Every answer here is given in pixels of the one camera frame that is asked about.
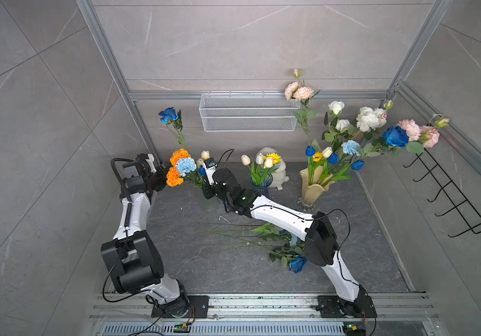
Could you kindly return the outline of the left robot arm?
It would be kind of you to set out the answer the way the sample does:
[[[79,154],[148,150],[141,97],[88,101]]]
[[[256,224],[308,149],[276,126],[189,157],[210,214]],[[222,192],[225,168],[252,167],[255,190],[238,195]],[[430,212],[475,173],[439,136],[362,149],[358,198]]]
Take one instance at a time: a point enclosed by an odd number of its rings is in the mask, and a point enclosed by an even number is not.
[[[101,246],[107,279],[126,298],[145,295],[162,314],[192,315],[184,286],[165,273],[162,257],[146,231],[153,193],[166,186],[164,167],[156,167],[154,156],[148,153],[133,160],[113,158],[110,166],[120,184],[122,215],[112,240]]]

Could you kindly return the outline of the blue rose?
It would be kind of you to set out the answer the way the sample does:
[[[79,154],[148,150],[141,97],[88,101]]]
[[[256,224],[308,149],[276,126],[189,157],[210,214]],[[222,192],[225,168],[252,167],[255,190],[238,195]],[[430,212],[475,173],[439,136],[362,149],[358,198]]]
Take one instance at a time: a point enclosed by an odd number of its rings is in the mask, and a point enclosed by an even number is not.
[[[186,140],[183,134],[182,111],[173,107],[159,112],[160,120],[166,125],[166,129],[176,138],[179,145],[184,145]]]
[[[281,267],[297,274],[300,273],[307,263],[305,243],[300,239],[296,246],[290,246],[288,242],[263,242],[246,243],[247,246],[263,249],[272,263],[279,263]]]

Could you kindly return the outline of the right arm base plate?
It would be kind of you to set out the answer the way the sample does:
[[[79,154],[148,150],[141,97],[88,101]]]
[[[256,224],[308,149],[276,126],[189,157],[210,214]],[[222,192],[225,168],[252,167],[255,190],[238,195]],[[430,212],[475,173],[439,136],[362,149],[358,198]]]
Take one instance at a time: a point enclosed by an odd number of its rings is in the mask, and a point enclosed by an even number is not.
[[[374,319],[377,312],[372,299],[361,295],[355,302],[341,299],[337,295],[319,295],[316,310],[322,318]]]

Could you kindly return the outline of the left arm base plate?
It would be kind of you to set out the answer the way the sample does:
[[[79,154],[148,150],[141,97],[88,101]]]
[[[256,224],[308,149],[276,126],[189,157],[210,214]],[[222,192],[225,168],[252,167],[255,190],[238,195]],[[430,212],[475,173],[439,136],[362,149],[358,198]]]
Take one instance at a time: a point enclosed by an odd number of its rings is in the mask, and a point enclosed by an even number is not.
[[[146,301],[152,304],[152,317],[170,319],[205,319],[208,314],[210,297],[207,295],[180,296],[170,303],[159,304],[149,296]]]

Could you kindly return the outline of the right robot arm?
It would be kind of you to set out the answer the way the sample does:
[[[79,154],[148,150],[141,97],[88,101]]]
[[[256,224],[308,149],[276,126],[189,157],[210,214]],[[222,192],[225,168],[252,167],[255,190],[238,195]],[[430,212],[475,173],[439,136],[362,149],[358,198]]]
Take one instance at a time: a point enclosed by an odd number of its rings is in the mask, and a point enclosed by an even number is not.
[[[242,188],[226,167],[220,168],[209,153],[202,154],[199,173],[204,177],[206,198],[217,197],[226,212],[265,221],[288,231],[304,242],[307,261],[320,266],[330,279],[339,309],[350,318],[376,319],[372,298],[347,268],[341,245],[328,214],[307,214],[270,200],[267,196]]]

